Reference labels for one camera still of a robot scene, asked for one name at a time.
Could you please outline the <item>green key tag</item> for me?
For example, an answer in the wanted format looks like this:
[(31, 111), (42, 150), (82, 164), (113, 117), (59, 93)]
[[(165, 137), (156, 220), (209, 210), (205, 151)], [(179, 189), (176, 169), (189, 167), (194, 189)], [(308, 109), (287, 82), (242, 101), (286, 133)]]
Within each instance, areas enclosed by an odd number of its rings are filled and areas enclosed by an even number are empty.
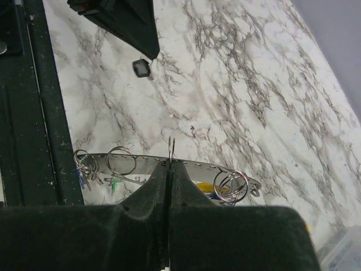
[(120, 182), (118, 179), (112, 179), (111, 180), (111, 194), (114, 195), (117, 189), (117, 185)]

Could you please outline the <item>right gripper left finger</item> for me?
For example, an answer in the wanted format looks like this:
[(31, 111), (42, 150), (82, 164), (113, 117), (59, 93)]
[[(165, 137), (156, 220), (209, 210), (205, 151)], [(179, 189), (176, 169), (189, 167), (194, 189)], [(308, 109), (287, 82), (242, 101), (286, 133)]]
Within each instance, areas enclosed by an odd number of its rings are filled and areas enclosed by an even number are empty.
[(1, 210), (2, 270), (161, 270), (169, 265), (168, 164), (116, 205)]

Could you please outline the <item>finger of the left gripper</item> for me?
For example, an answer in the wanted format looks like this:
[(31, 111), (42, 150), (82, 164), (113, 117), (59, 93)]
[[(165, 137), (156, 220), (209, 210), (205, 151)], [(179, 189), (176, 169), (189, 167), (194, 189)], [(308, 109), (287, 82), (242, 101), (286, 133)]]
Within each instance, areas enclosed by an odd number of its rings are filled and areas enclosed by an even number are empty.
[(160, 45), (152, 0), (68, 0), (67, 4), (148, 59), (158, 57)]

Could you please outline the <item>yellow key tag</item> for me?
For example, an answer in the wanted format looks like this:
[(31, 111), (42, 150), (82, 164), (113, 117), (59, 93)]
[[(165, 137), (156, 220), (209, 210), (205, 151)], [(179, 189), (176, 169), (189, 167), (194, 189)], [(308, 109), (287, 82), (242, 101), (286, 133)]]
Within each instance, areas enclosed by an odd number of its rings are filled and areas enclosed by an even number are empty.
[(205, 182), (199, 182), (196, 186), (210, 199), (219, 200), (218, 195), (215, 193), (213, 185)]

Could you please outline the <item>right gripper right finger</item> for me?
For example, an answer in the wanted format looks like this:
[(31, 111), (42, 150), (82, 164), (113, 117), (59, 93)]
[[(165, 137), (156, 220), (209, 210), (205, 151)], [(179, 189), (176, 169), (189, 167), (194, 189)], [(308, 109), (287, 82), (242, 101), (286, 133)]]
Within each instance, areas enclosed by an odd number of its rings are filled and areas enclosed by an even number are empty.
[(169, 209), (171, 270), (319, 270), (298, 212), (282, 206), (221, 207), (190, 180), (181, 162)]

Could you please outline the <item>blue key tag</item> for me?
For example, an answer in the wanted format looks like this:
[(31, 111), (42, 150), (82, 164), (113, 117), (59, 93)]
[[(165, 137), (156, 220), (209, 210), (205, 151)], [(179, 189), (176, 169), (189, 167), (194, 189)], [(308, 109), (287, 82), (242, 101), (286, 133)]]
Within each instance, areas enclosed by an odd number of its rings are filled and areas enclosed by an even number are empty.
[(79, 179), (81, 189), (85, 189), (86, 177), (85, 177), (83, 170), (81, 168), (77, 168), (77, 174), (78, 174), (78, 179)]

